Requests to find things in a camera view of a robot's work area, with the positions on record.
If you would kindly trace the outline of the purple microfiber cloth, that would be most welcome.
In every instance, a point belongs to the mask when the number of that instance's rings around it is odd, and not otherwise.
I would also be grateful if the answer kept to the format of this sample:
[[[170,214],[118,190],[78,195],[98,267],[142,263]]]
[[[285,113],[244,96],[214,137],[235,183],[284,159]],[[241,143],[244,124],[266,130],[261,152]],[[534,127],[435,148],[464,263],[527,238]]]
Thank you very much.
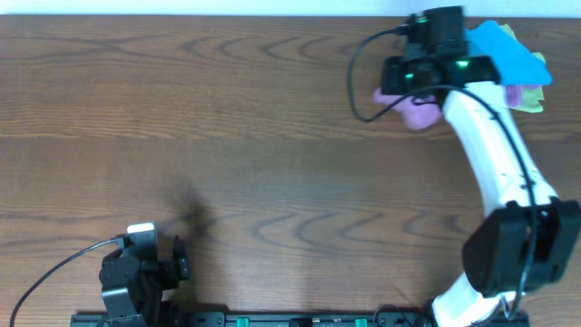
[[[411,96],[393,106],[392,111],[400,114],[408,129],[413,131],[428,129],[442,118],[434,95],[426,98]]]

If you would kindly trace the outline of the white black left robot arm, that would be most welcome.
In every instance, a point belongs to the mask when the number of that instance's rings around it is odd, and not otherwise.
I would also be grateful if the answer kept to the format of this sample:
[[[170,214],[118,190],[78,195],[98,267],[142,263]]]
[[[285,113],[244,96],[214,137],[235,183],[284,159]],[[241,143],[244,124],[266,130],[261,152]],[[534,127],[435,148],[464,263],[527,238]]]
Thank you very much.
[[[191,277],[183,241],[172,240],[172,258],[158,259],[157,232],[127,233],[119,249],[105,256],[99,272],[109,326],[160,326],[162,293]]]

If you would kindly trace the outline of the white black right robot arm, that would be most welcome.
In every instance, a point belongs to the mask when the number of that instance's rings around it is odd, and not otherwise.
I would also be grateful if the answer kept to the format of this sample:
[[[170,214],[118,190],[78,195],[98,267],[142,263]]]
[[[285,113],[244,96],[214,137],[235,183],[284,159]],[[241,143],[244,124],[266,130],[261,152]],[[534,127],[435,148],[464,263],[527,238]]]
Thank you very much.
[[[562,201],[538,171],[505,101],[492,58],[394,56],[380,92],[426,110],[455,130],[476,176],[483,223],[462,248],[463,273],[431,303],[434,326],[481,326],[518,316],[522,298],[559,282],[580,234],[580,205]]]

